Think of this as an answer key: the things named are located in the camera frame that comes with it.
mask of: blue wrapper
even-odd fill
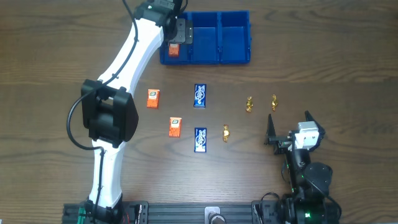
[[[193,102],[193,107],[206,107],[206,84],[195,84],[195,101]]]
[[[195,147],[194,152],[206,152],[207,128],[195,128]]]

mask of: blue plastic bin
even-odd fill
[[[249,11],[184,12],[193,22],[193,44],[181,44],[180,56],[169,57],[166,42],[160,47],[164,65],[249,63],[251,36]]]

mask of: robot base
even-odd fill
[[[276,201],[263,201],[262,212],[264,214],[263,224],[279,224],[277,221]],[[221,215],[225,217],[227,223],[253,223],[262,224],[254,207],[259,206],[259,201],[251,203],[148,203],[148,202],[123,202],[124,211],[129,215],[129,222],[136,223],[137,207],[141,205],[139,214],[139,224],[146,223],[179,223],[179,224],[204,224],[205,208],[219,207]],[[90,217],[83,220],[84,214],[80,214],[79,209],[83,204],[65,204],[63,206],[63,224],[83,224],[92,223]]]

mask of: wood grain surface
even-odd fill
[[[296,128],[305,110],[326,129],[311,157],[333,168],[341,223],[398,222],[398,2],[191,0],[187,7],[242,9],[251,12],[250,64],[163,66],[159,53],[152,57],[134,96],[140,122],[123,159],[124,199],[250,202],[288,193],[283,156],[263,145],[275,94],[277,134]],[[69,141],[67,113],[130,27],[120,0],[0,1],[3,223],[60,223],[63,204],[89,194],[93,153]],[[194,83],[208,85],[205,110],[192,107]],[[161,90],[158,110],[146,108],[149,88]],[[171,116],[183,119],[180,139],[168,137]],[[193,152],[197,126],[208,128],[206,154]],[[90,143],[80,108],[72,129]]]

